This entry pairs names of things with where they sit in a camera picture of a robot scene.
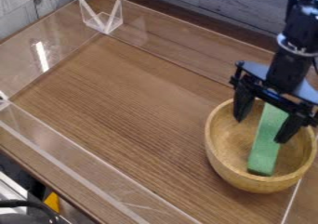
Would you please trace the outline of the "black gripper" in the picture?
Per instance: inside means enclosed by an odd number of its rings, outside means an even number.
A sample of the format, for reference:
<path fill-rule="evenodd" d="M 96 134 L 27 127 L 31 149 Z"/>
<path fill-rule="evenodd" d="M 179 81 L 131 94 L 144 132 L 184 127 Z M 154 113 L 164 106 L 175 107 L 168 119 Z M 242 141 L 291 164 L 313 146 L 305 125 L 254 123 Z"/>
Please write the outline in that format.
<path fill-rule="evenodd" d="M 278 109 L 274 116 L 274 141 L 286 143 L 302 126 L 318 126 L 318 91 L 306 76 L 318 55 L 318 36 L 281 33 L 278 50 L 270 65 L 239 60 L 230 84 L 235 89 L 234 116 L 238 122 L 247 117 L 256 99 Z"/>

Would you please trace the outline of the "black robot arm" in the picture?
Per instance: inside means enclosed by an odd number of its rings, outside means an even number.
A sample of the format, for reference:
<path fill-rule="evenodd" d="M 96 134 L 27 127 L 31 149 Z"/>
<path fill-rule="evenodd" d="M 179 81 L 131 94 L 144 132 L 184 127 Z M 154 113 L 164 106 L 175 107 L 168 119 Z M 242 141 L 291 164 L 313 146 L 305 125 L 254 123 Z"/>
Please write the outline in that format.
<path fill-rule="evenodd" d="M 287 142 L 301 127 L 318 126 L 318 89 L 307 80 L 318 72 L 318 0 L 289 0 L 278 50 L 268 65 L 247 60 L 235 63 L 230 84 L 235 89 L 234 117 L 243 120 L 256 99 L 270 103 L 287 118 L 274 141 Z"/>

